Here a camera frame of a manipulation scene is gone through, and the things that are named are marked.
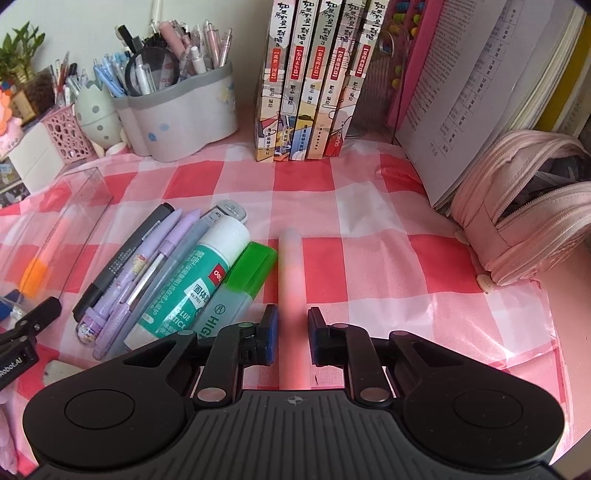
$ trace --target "purple pen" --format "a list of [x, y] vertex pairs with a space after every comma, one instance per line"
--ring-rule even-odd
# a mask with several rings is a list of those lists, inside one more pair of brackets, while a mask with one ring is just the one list
[[152, 283], [152, 280], [155, 279], [156, 275], [168, 260], [170, 254], [176, 248], [181, 239], [190, 230], [193, 224], [199, 220], [200, 214], [201, 210], [194, 210], [188, 213], [179, 221], [177, 226], [173, 228], [166, 239], [162, 242], [158, 248], [154, 261], [145, 270], [141, 278], [139, 278], [135, 283], [135, 288], [129, 297], [127, 297], [127, 300], [115, 306], [115, 309], [109, 317], [109, 320], [107, 320], [105, 326], [96, 339], [95, 349], [92, 352], [92, 356], [94, 358], [97, 360], [102, 360], [105, 357], [111, 348], [111, 345], [115, 341], [115, 338], [129, 318], [129, 315], [134, 311], [134, 308], [137, 306], [142, 296]]
[[118, 298], [126, 296], [133, 288], [135, 278], [144, 269], [148, 260], [154, 255], [158, 246], [166, 238], [178, 222], [183, 211], [175, 210], [158, 225], [146, 240], [134, 252], [133, 256], [125, 263], [123, 269], [107, 289], [104, 295], [96, 302], [94, 307], [86, 309], [86, 313], [76, 328], [77, 338], [82, 345], [93, 346], [95, 340], [105, 325], [109, 312]]

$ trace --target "orange object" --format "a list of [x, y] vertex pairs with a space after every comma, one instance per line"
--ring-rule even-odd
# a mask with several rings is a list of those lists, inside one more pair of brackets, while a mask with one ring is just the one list
[[0, 135], [4, 135], [7, 130], [8, 121], [12, 118], [12, 110], [8, 107], [10, 96], [5, 92], [0, 92]]
[[72, 225], [71, 219], [76, 206], [69, 207], [58, 219], [57, 225], [49, 234], [39, 253], [27, 265], [21, 277], [19, 291], [27, 298], [34, 299], [43, 284], [51, 259], [56, 254], [60, 244], [63, 243], [68, 228]]

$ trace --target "green plant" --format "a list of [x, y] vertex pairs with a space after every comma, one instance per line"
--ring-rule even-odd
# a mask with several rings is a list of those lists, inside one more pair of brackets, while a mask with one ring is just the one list
[[0, 78], [12, 78], [25, 83], [33, 77], [31, 61], [37, 49], [45, 40], [45, 34], [38, 35], [39, 27], [30, 30], [30, 22], [22, 28], [13, 28], [15, 37], [6, 34], [0, 47]]

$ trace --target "pink mesh basket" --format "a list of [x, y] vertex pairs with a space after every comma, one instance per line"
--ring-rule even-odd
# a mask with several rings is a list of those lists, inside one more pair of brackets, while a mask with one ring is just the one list
[[84, 136], [72, 107], [66, 106], [50, 113], [41, 120], [55, 144], [64, 163], [97, 158], [90, 141]]

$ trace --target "white wall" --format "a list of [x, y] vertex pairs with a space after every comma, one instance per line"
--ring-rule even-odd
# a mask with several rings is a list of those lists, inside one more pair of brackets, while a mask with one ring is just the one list
[[[92, 71], [92, 60], [122, 49], [115, 26], [125, 24], [132, 35], [148, 35], [151, 0], [15, 0], [0, 15], [0, 41], [27, 21], [46, 33], [34, 59], [36, 69], [70, 50], [70, 62]], [[253, 103], [256, 78], [263, 58], [271, 0], [164, 0], [162, 20], [189, 25], [205, 19], [222, 35], [233, 28], [230, 59], [238, 103]]]

